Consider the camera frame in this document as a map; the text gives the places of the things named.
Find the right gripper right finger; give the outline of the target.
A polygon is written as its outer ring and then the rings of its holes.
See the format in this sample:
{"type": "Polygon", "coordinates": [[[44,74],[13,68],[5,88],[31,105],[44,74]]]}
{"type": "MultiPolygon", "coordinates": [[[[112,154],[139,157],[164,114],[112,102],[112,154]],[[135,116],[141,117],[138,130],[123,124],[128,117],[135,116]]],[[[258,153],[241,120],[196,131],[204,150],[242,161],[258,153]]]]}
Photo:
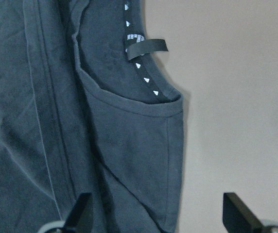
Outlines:
{"type": "Polygon", "coordinates": [[[263,228],[236,193],[223,194],[223,225],[227,231],[261,231],[263,228]]]}

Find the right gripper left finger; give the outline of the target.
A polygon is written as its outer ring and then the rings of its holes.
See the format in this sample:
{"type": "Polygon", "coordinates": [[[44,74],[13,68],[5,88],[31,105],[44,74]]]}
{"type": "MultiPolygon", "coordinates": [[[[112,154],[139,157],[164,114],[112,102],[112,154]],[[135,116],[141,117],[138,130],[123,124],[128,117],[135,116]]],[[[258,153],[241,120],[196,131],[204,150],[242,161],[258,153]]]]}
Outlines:
{"type": "Polygon", "coordinates": [[[69,213],[62,231],[92,230],[92,194],[82,193],[69,213]]]}

